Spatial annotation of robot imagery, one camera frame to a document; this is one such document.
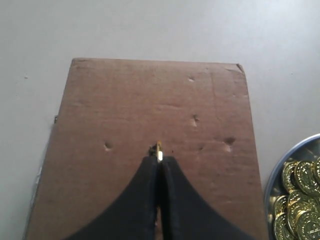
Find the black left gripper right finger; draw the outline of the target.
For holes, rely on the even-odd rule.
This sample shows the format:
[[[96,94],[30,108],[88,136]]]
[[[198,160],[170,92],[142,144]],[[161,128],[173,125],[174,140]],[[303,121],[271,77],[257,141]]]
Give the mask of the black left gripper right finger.
[[[173,156],[159,167],[159,206],[165,240],[249,240],[195,190]]]

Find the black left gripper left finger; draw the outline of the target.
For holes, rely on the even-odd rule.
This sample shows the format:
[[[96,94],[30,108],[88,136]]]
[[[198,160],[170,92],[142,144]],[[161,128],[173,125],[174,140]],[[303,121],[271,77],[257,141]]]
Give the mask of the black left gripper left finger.
[[[67,240],[153,240],[158,161],[144,157],[123,192],[89,224]]]

